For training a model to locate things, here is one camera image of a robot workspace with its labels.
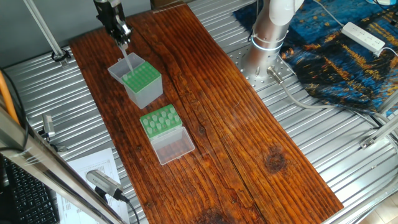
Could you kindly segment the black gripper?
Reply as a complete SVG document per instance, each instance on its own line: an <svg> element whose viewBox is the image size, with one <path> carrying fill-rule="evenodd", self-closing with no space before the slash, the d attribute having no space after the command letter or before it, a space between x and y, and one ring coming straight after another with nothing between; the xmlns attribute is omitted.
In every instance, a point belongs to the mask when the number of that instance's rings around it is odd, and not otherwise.
<svg viewBox="0 0 398 224"><path fill-rule="evenodd" d="M131 28L123 20L121 0L94 0L98 12L97 19L108 27L108 33L120 44L130 42Z"/></svg>

